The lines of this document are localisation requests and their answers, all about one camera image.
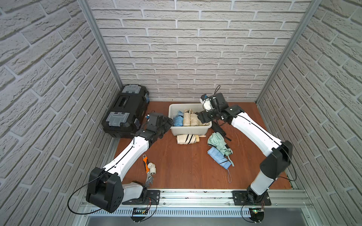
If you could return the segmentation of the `black grey toolbox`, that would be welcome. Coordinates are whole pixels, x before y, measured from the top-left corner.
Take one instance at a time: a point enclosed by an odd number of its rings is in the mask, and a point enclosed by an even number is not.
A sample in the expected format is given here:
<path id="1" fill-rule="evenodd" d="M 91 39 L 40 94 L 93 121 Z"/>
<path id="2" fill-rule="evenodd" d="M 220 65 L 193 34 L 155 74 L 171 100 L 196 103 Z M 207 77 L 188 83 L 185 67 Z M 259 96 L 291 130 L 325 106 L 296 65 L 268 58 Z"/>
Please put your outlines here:
<path id="1" fill-rule="evenodd" d="M 141 127 L 149 102 L 145 86 L 125 85 L 101 123 L 104 132 L 115 138 L 133 138 Z"/>

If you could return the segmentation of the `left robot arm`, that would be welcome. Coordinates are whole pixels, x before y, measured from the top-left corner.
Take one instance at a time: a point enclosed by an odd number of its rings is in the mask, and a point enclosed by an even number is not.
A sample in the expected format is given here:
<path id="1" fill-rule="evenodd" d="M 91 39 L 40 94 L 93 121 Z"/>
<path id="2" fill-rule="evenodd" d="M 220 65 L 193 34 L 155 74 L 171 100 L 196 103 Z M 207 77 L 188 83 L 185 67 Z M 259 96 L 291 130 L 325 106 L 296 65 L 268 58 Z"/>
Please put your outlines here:
<path id="1" fill-rule="evenodd" d="M 136 160 L 173 126 L 173 120 L 160 113 L 151 113 L 145 125 L 134 134 L 131 143 L 103 168 L 94 168 L 89 175 L 86 201 L 113 213 L 124 202 L 147 200 L 145 185 L 137 182 L 123 184 L 123 179 Z"/>

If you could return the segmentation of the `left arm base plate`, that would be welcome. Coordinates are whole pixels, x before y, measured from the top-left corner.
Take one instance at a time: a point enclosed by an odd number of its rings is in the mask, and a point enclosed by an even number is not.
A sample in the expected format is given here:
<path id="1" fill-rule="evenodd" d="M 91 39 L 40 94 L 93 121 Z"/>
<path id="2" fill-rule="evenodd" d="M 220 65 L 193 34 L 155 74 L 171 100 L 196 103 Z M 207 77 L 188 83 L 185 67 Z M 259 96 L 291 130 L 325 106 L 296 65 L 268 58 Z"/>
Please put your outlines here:
<path id="1" fill-rule="evenodd" d="M 158 205 L 160 199 L 160 190 L 143 191 L 140 198 L 128 200 L 122 205 Z"/>

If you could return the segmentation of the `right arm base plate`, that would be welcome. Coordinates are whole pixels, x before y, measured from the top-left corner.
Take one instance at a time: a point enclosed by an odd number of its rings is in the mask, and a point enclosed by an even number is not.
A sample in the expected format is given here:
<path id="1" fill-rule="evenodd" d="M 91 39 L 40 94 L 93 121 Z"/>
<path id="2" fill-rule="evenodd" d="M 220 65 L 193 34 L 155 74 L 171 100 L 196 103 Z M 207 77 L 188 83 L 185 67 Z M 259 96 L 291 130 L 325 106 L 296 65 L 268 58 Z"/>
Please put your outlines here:
<path id="1" fill-rule="evenodd" d="M 234 190 L 232 197 L 235 206 L 252 205 L 252 206 L 271 206 L 271 200 L 268 192 L 262 195 L 256 195 L 252 190 Z"/>

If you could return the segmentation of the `light blue umbrella front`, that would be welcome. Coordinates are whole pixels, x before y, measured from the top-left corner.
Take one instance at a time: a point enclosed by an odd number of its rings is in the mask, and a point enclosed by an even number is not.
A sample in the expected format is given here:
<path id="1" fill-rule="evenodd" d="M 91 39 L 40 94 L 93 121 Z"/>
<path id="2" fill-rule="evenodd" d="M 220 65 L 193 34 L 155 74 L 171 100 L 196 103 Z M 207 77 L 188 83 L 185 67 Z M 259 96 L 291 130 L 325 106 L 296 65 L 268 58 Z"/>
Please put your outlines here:
<path id="1" fill-rule="evenodd" d="M 184 121 L 184 112 L 178 111 L 177 114 L 173 117 L 173 125 L 175 127 L 182 127 Z"/>

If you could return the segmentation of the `mint green umbrella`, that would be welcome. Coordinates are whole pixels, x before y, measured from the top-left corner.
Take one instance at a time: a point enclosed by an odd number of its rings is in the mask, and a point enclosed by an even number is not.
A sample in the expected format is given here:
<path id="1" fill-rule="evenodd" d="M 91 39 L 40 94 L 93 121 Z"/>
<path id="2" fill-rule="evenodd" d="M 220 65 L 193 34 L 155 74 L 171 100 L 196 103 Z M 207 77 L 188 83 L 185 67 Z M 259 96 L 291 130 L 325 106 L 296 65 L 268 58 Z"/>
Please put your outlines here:
<path id="1" fill-rule="evenodd" d="M 224 137 L 220 133 L 212 133 L 212 135 L 208 138 L 207 144 L 219 150 L 225 157 L 227 157 L 231 161 L 232 166 L 234 167 L 234 163 L 230 159 L 230 155 L 233 154 L 233 151 L 229 148 L 224 140 Z"/>

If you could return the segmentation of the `periwinkle blue umbrella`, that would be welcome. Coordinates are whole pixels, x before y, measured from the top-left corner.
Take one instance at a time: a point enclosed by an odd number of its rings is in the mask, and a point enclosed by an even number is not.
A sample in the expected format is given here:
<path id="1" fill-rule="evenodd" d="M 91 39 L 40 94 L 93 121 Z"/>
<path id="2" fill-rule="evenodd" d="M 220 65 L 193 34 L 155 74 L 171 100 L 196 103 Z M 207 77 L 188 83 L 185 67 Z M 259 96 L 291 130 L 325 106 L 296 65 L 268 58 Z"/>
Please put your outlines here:
<path id="1" fill-rule="evenodd" d="M 228 182 L 232 182 L 232 176 L 230 174 L 229 168 L 232 166 L 231 161 L 225 157 L 219 150 L 217 150 L 215 147 L 211 147 L 207 154 L 221 167 L 223 167 L 225 170 L 227 170 L 227 179 Z"/>

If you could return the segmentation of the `white pipe fitting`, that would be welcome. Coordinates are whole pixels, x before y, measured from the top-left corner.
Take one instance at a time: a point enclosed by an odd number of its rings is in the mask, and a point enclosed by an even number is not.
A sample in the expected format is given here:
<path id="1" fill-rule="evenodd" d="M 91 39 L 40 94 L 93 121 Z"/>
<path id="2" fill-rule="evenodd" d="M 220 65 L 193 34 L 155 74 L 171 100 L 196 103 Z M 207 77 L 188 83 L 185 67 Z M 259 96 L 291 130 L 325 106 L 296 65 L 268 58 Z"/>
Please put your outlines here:
<path id="1" fill-rule="evenodd" d="M 149 163 L 148 169 L 149 169 L 150 175 L 156 174 L 156 165 L 154 163 Z"/>

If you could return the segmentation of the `black folded umbrella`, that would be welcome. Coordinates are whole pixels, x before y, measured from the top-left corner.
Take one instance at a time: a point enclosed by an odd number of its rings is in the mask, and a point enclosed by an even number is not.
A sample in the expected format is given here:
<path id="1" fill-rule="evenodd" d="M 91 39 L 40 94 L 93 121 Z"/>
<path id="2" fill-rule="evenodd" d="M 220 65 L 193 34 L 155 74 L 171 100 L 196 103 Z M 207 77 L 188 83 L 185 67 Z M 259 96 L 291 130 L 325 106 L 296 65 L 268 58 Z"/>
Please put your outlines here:
<path id="1" fill-rule="evenodd" d="M 231 141 L 231 139 L 226 136 L 226 132 L 221 128 L 221 126 L 217 122 L 211 121 L 211 123 L 212 123 L 211 129 L 214 132 L 220 133 L 225 139 Z"/>

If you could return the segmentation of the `left circuit board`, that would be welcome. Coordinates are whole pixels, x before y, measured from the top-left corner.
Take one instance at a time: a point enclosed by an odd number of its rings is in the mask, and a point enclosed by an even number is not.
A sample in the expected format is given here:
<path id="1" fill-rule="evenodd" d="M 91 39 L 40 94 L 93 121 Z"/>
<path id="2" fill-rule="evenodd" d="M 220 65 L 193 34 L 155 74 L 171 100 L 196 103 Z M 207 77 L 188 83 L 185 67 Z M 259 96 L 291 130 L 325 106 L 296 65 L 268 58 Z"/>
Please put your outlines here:
<path id="1" fill-rule="evenodd" d="M 136 207 L 136 208 L 133 208 L 133 211 L 132 211 L 132 216 L 147 216 L 149 213 L 149 208 L 141 208 L 141 207 Z"/>

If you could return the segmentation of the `orange handled wrench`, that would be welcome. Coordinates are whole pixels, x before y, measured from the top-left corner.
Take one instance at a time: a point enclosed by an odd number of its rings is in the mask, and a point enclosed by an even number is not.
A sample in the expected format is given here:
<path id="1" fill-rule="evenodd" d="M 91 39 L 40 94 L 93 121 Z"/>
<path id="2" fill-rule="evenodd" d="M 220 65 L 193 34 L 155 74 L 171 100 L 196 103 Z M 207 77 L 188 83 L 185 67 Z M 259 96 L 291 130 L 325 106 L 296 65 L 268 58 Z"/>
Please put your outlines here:
<path id="1" fill-rule="evenodd" d="M 150 187 L 153 184 L 153 176 L 151 175 L 150 168 L 148 167 L 149 160 L 145 154 L 142 156 L 142 159 L 143 159 L 143 163 L 144 163 L 146 175 L 147 175 L 145 185 L 146 185 L 146 187 Z"/>

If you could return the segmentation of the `circuit board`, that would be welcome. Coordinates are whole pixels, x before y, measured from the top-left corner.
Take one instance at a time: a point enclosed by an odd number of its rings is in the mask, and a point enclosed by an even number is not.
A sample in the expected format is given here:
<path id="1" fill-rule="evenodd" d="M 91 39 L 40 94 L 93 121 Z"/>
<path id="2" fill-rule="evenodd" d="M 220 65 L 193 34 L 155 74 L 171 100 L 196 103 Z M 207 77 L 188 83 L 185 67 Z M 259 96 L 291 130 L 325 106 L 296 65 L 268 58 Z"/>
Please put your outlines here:
<path id="1" fill-rule="evenodd" d="M 141 207 L 136 207 L 136 208 L 133 208 L 133 211 L 132 211 L 132 216 L 147 216 L 149 213 L 149 208 L 141 208 Z"/>
<path id="2" fill-rule="evenodd" d="M 262 209 L 249 209 L 250 220 L 256 223 L 261 223 L 265 217 L 265 212 Z"/>

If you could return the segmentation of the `right circuit board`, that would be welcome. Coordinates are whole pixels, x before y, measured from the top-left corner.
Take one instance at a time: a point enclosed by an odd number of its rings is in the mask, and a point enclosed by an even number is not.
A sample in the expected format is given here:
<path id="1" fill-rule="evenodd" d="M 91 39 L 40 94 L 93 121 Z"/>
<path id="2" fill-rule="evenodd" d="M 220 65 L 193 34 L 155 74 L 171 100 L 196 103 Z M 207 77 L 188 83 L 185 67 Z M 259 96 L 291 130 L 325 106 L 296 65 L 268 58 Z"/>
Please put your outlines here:
<path id="1" fill-rule="evenodd" d="M 262 209 L 249 209 L 250 220 L 256 223 L 261 223 L 265 217 L 265 212 Z"/>

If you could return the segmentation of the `beige umbrella black stripes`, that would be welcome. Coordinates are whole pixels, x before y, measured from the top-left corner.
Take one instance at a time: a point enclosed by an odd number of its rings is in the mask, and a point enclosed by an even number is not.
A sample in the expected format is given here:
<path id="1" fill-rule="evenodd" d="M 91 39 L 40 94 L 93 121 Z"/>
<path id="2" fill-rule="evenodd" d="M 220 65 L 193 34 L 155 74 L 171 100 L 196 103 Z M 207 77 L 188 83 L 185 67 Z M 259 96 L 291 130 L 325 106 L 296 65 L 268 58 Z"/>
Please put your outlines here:
<path id="1" fill-rule="evenodd" d="M 177 135 L 177 144 L 178 145 L 189 145 L 200 142 L 200 138 L 204 138 L 206 135 Z"/>

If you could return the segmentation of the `aluminium front rail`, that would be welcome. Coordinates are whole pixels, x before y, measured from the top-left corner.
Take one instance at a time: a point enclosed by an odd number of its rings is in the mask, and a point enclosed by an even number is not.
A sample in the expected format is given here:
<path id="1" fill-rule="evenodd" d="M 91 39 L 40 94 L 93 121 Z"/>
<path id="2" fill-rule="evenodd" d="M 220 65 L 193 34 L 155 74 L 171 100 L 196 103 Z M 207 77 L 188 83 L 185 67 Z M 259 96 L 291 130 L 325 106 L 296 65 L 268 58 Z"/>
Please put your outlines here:
<path id="1" fill-rule="evenodd" d="M 313 208 L 304 190 L 270 189 L 263 201 L 252 205 L 245 199 L 246 190 L 232 189 L 150 189 L 148 194 L 158 201 L 159 207 L 196 208 Z"/>

